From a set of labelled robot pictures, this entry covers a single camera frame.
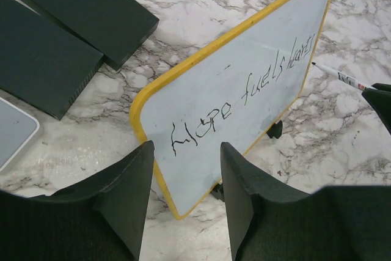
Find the whiteboard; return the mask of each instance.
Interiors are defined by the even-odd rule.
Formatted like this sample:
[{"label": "whiteboard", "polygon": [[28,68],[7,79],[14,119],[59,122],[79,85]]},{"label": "whiteboard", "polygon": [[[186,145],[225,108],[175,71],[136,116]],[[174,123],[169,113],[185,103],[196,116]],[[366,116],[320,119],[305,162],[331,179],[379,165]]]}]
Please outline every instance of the whiteboard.
[{"label": "whiteboard", "polygon": [[277,0],[144,88],[130,121],[155,144],[155,177],[177,219],[221,179],[220,144],[241,153],[297,99],[330,0]]}]

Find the black foam block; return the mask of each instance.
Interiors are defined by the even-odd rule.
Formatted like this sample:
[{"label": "black foam block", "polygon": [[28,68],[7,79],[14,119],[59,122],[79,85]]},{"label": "black foam block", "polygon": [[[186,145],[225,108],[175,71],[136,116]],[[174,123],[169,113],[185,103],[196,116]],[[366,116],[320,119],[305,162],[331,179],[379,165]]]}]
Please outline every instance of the black foam block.
[{"label": "black foam block", "polygon": [[118,70],[159,19],[135,0],[22,0],[104,54]]},{"label": "black foam block", "polygon": [[15,0],[0,0],[0,88],[61,119],[103,55]]},{"label": "black foam block", "polygon": [[146,142],[51,196],[0,191],[0,260],[139,260],[153,150]]},{"label": "black foam block", "polygon": [[233,261],[390,260],[391,187],[290,187],[221,144]]}]

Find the black stand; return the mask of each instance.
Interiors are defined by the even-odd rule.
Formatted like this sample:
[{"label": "black stand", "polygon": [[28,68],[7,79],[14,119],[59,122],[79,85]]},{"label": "black stand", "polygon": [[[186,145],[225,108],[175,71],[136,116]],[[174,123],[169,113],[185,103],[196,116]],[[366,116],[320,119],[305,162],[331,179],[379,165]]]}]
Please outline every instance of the black stand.
[{"label": "black stand", "polygon": [[213,189],[212,192],[210,192],[213,197],[215,197],[217,200],[221,200],[225,202],[224,198],[224,188],[222,186],[222,183],[218,183]]},{"label": "black stand", "polygon": [[376,111],[381,121],[391,134],[391,85],[374,84],[374,89],[366,89],[362,96]]},{"label": "black stand", "polygon": [[282,121],[274,123],[266,134],[268,134],[269,138],[279,139],[282,135]]}]

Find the black handwriting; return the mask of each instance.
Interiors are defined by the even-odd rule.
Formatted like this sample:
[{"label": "black handwriting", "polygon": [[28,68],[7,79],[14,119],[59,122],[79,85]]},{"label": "black handwriting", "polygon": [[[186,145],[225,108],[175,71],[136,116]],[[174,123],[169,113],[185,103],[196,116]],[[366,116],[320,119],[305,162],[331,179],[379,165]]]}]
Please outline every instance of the black handwriting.
[{"label": "black handwriting", "polygon": [[[224,109],[224,107],[225,106],[229,106],[229,108],[228,108],[228,110],[227,110],[227,112],[226,113],[223,113],[222,111],[223,111],[223,109]],[[221,108],[221,115],[222,115],[222,119],[226,119],[228,116],[230,116],[232,113],[228,113],[228,112],[230,112],[231,111],[231,104],[229,104],[229,103],[227,103],[227,102],[225,102],[225,104],[222,106],[222,108]]]},{"label": "black handwriting", "polygon": [[[174,151],[174,154],[175,156],[177,155],[177,151],[175,150],[175,144],[184,144],[184,143],[190,143],[190,140],[189,139],[185,139],[184,141],[177,141],[175,140],[174,141],[174,131],[175,131],[175,124],[172,123],[172,132],[171,132],[171,147],[172,147],[172,150]],[[193,136],[190,134],[189,130],[188,130],[188,126],[187,124],[185,123],[185,130],[186,132],[188,133],[188,135],[190,136],[190,138],[195,142],[195,146],[198,146],[198,142],[193,138]]]},{"label": "black handwriting", "polygon": [[294,46],[296,45],[296,40],[297,40],[297,39],[298,39],[297,37],[294,39],[294,43],[293,43],[293,47],[292,47],[292,52],[291,52],[291,56],[289,57],[287,69],[293,67],[292,54],[293,54]]},{"label": "black handwriting", "polygon": [[197,134],[197,132],[196,132],[195,135],[196,135],[198,138],[204,137],[204,136],[209,132],[209,130],[210,130],[212,127],[213,127],[213,131],[216,131],[216,129],[214,128],[214,118],[215,118],[219,113],[220,113],[220,110],[218,110],[218,109],[216,108],[216,109],[212,110],[211,112],[209,112],[208,115],[206,116],[207,118],[209,118],[209,121],[208,121],[208,122],[205,123],[205,121],[204,121],[203,119],[200,119],[201,123],[198,125],[197,128],[199,128],[201,125],[209,125],[209,128],[206,130],[206,132],[204,132],[203,135],[199,135],[199,134]]},{"label": "black handwriting", "polygon": [[[276,56],[276,62],[274,63],[274,70],[273,70],[273,75],[272,75],[272,79],[274,79],[276,76],[274,75],[274,73],[276,72],[276,66],[277,66],[277,61],[279,60],[279,53],[280,53],[280,50],[277,50],[277,56]],[[281,75],[282,73],[282,66],[280,64],[280,68],[281,68],[281,71],[279,73],[279,76]]]},{"label": "black handwriting", "polygon": [[278,77],[277,77],[277,79],[276,79],[276,82],[277,82],[277,80],[279,79],[280,75],[282,74],[282,63],[283,63],[284,61],[285,61],[285,56],[283,56],[282,59],[281,59],[281,63],[280,63],[281,72],[279,73],[279,75],[278,75]]},{"label": "black handwriting", "polygon": [[250,81],[250,77],[251,77],[252,73],[249,74],[249,77],[247,78],[247,85],[246,85],[246,93],[242,96],[241,99],[243,99],[244,97],[246,97],[246,101],[244,102],[244,105],[247,104],[247,98],[249,96],[249,81]]},{"label": "black handwriting", "polygon": [[261,82],[261,79],[262,79],[262,76],[259,77],[257,88],[256,88],[255,92],[254,92],[255,85],[252,86],[251,97],[253,97],[257,92],[261,91],[261,89],[259,89],[259,83]]},{"label": "black handwriting", "polygon": [[263,76],[262,78],[262,83],[261,83],[261,88],[265,87],[267,84],[269,84],[269,81],[266,83],[266,84],[263,84],[263,82],[265,81],[265,79],[268,78],[269,74],[270,74],[270,68],[271,68],[271,65],[269,66],[269,69],[268,69],[268,72],[265,74],[265,76]]}]

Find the yellow border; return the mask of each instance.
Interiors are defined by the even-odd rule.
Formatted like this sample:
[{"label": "yellow border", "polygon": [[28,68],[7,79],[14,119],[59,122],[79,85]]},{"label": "yellow border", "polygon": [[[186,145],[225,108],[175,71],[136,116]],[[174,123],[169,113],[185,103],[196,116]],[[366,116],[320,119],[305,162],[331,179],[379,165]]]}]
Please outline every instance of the yellow border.
[{"label": "yellow border", "polygon": [[[272,13],[273,11],[275,11],[276,9],[278,9],[279,7],[281,7],[282,5],[284,5],[288,1],[289,0],[276,0],[272,4],[268,5],[267,7],[262,9],[261,11],[257,12],[255,15],[253,15],[250,18],[248,18],[246,21],[243,21],[241,24],[237,25],[235,28],[233,28],[229,32],[225,33],[223,36],[219,37],[218,39],[216,39],[215,41],[213,41],[212,43],[210,43],[206,47],[202,48],[200,51],[196,52],[195,54],[193,54],[192,56],[187,58],[185,61],[181,62],[180,64],[178,64],[174,68],[170,69],[167,73],[161,75],[159,78],[157,78],[156,80],[151,82],[149,85],[147,85],[145,88],[143,88],[139,92],[139,94],[136,96],[136,98],[134,99],[134,101],[133,101],[133,103],[132,103],[132,105],[130,107],[130,113],[129,113],[130,124],[132,125],[134,133],[136,134],[136,137],[138,138],[138,140],[141,143],[143,143],[143,142],[148,140],[147,139],[147,135],[144,133],[144,130],[142,129],[140,116],[141,116],[142,107],[145,105],[147,100],[154,93],[156,93],[157,91],[162,89],[164,86],[166,86],[169,83],[171,83],[173,80],[175,80],[177,77],[182,75],[184,72],[188,71],[190,68],[192,68],[193,66],[198,64],[204,58],[208,57],[209,55],[214,53],[216,50],[218,50],[219,48],[223,47],[225,44],[227,44],[229,41],[234,39],[236,36],[240,35],[244,31],[249,29],[255,23],[258,23],[264,17],[266,17],[267,15],[269,15],[270,13]],[[310,62],[309,62],[309,65],[307,67],[307,71],[305,73],[305,77],[304,77],[304,80],[303,80],[300,92],[299,92],[298,96],[292,101],[292,103],[276,119],[276,121],[279,120],[280,117],[289,109],[289,107],[299,98],[299,96],[300,96],[300,94],[301,94],[301,92],[303,90],[304,82],[305,82],[305,79],[307,78],[307,74],[308,74],[308,70],[310,68],[311,60],[312,60],[313,54],[315,52],[316,44],[318,43],[318,39],[319,39],[321,30],[322,30],[322,27],[323,27],[323,23],[324,23],[324,18],[326,16],[326,12],[327,12],[327,9],[329,7],[330,2],[331,2],[331,0],[328,0],[328,2],[327,2],[326,9],[325,9],[324,15],[323,15],[323,19],[322,19],[322,22],[320,24],[318,36],[316,36],[316,41],[315,41],[315,44],[314,44],[314,47],[313,47],[313,50],[312,50]],[[246,154],[262,138],[262,136],[269,130],[269,128],[247,149],[246,152],[244,152],[244,154]],[[166,182],[163,179],[163,175],[162,175],[162,173],[160,171],[160,168],[159,168],[158,164],[156,163],[156,160],[155,160],[155,164],[154,164],[154,167],[153,167],[153,174],[154,174],[154,176],[156,178],[156,181],[158,182],[158,184],[159,184],[159,186],[160,186],[160,188],[161,188],[161,190],[163,192],[164,198],[167,201],[167,204],[168,204],[172,214],[174,215],[175,219],[177,219],[177,220],[181,220],[181,219],[187,217],[187,215],[189,215],[190,212],[193,211],[193,209],[211,192],[211,190],[221,180],[220,179],[219,182],[217,182],[214,186],[212,186],[210,188],[209,192],[207,192],[198,201],[198,203],[196,203],[190,209],[190,211],[188,211],[185,215],[179,215],[178,214],[178,210],[175,207],[174,201],[172,200],[170,192],[169,192],[169,190],[167,188]]]}]

